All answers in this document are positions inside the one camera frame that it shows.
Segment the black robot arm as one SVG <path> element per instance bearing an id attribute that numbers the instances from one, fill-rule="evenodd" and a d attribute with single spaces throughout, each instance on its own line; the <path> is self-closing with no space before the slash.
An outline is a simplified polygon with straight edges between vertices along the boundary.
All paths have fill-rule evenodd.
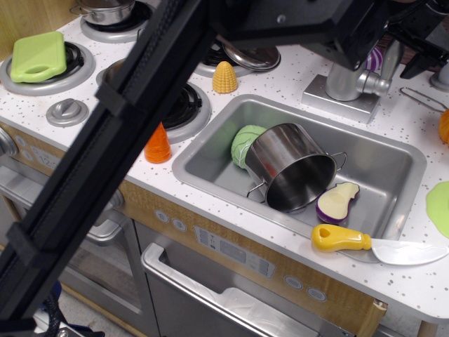
<path id="1" fill-rule="evenodd" d="M 417 56 L 411 78 L 448 59 L 448 48 L 406 24 L 447 1 L 167 1 L 157 8 L 118 76 L 1 254 L 1 323 L 34 327 L 33 314 L 98 219 L 217 37 L 238 48 L 299 44 L 348 70 L 389 33 Z"/>

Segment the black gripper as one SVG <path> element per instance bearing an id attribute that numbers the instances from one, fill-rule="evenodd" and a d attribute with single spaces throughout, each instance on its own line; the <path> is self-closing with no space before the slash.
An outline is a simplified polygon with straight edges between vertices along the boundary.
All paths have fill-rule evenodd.
<path id="1" fill-rule="evenodd" d="M 384 36 L 385 50 L 400 58 L 404 49 L 415 52 L 400 74 L 412 79 L 448 61 L 447 1 L 388 1 L 389 22 Z"/>

